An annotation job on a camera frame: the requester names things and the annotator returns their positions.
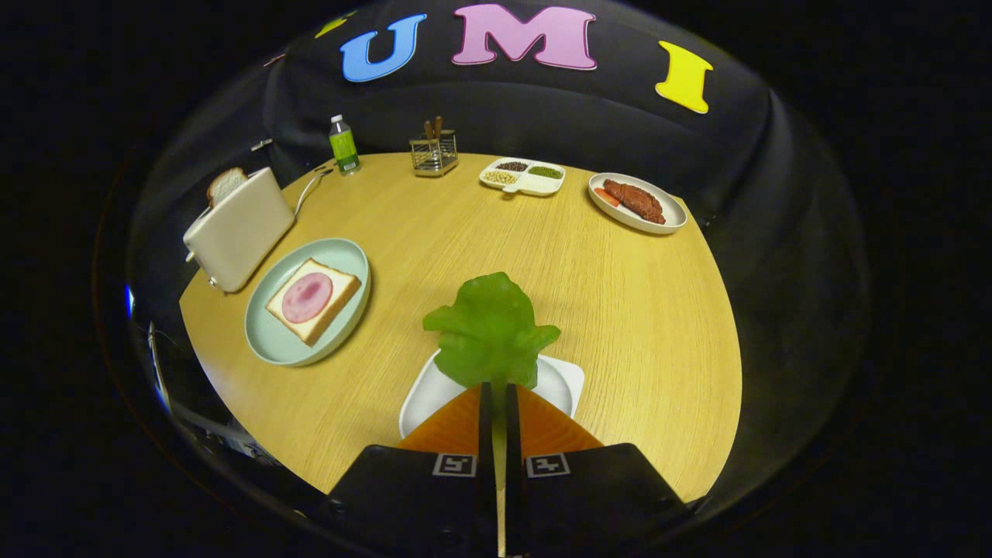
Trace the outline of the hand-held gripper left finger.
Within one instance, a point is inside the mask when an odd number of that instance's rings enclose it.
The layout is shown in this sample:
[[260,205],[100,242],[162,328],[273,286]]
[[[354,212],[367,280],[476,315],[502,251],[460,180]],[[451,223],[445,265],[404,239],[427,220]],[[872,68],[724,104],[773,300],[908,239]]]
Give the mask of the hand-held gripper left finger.
[[327,529],[373,557],[494,557],[498,552],[491,387],[456,397],[474,411],[472,452],[369,445],[325,499]]

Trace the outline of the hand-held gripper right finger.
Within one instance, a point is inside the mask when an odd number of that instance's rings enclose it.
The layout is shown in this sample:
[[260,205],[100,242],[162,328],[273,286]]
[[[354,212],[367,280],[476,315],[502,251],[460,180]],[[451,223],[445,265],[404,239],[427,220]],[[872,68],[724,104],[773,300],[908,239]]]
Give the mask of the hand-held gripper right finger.
[[691,518],[636,445],[603,444],[522,386],[507,386],[505,410],[510,556],[634,557]]

